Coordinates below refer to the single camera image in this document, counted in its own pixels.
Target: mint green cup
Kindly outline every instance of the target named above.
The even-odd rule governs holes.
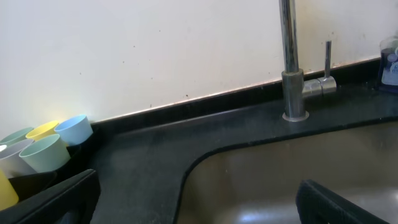
[[[16,131],[16,132],[8,135],[4,139],[0,140],[0,145],[5,144],[7,146],[10,146],[19,141],[22,141],[22,140],[26,139],[26,137],[25,137],[26,134],[29,133],[31,130],[33,130],[33,128],[29,127],[29,128],[24,128],[22,130]]]
[[[59,134],[52,134],[31,144],[19,157],[36,172],[49,172],[65,165],[70,156]]]

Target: sink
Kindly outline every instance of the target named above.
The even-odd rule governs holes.
[[[300,223],[303,179],[398,223],[398,122],[215,154],[188,175],[177,223]]]

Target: bottle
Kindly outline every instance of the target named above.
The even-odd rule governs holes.
[[[379,90],[398,93],[398,35],[380,43],[381,62],[377,87]]]

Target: cup rim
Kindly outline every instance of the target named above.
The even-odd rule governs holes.
[[[85,115],[85,114],[80,114],[80,115],[74,116],[74,117],[72,117],[72,118],[69,118],[69,119],[67,119],[66,121],[64,121],[64,122],[62,122],[62,123],[60,123],[60,124],[58,124],[57,127],[55,127],[54,131],[63,131],[63,130],[65,130],[65,129],[68,129],[68,128],[70,128],[70,127],[73,127],[74,125],[76,125],[76,124],[82,122],[82,121],[83,121],[84,119],[86,119],[86,118],[87,118],[87,115]]]
[[[12,149],[13,147],[18,147],[20,144],[25,143],[25,142],[28,142],[28,141],[29,141],[30,143],[29,143],[28,145],[24,146],[24,147],[21,147],[18,151],[13,152],[12,154],[10,154],[10,155],[8,155],[8,156],[6,156],[6,157],[1,157],[1,156],[0,156],[0,161],[3,160],[3,159],[7,159],[8,157],[11,157],[11,156],[13,156],[13,155],[15,155],[15,154],[17,154],[17,153],[20,153],[22,150],[24,150],[24,149],[26,149],[27,147],[29,147],[29,146],[34,142],[34,140],[33,140],[33,139],[24,139],[24,140],[22,140],[22,141],[19,141],[19,142],[17,142],[17,143],[14,143],[14,144],[8,146],[5,150],[0,151],[0,155],[1,155],[2,152],[6,152],[8,149]]]
[[[22,150],[19,153],[19,157],[24,158],[24,157],[29,157],[29,156],[33,156],[34,154],[40,153],[43,150],[46,150],[48,147],[50,147],[51,145],[53,145],[54,143],[56,143],[58,140],[60,139],[60,135],[59,134],[51,134],[49,136],[46,136],[36,142],[33,142],[32,144],[30,144],[28,147],[26,147],[24,150]],[[45,147],[43,147],[42,149],[40,149],[39,151],[30,153],[28,155],[23,155],[23,152],[26,152],[29,148],[34,147],[40,143],[42,143],[42,141],[48,141],[47,145],[45,145]]]
[[[29,133],[29,132],[31,132],[33,130],[34,130],[34,128],[28,127],[28,128],[20,129],[20,130],[14,132],[14,133],[11,133],[11,134],[7,135],[6,137],[4,137],[2,140],[0,140],[0,145],[1,144],[5,144],[6,145],[7,143],[9,143],[9,142],[11,142],[11,141],[13,141],[13,140],[15,140],[17,138],[26,136],[27,133]]]
[[[39,129],[43,128],[44,126],[48,126],[48,125],[50,125],[50,124],[54,124],[54,125],[51,125],[51,128],[47,128],[45,131],[41,131],[41,132],[39,132],[39,133],[36,133]],[[26,137],[26,138],[34,138],[34,137],[37,137],[37,136],[39,136],[39,135],[41,135],[41,134],[43,134],[43,133],[46,133],[47,131],[49,131],[49,130],[51,130],[51,129],[54,129],[57,125],[58,125],[58,121],[50,121],[50,122],[47,122],[47,123],[45,123],[45,124],[40,125],[39,127],[35,128],[35,129],[29,131],[29,132],[26,134],[25,137]]]

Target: countertop ledge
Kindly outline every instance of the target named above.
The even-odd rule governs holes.
[[[398,95],[340,86],[306,101],[309,119],[282,119],[283,99],[123,133],[91,160],[101,196],[92,223],[175,223],[183,182],[213,154],[398,119]]]

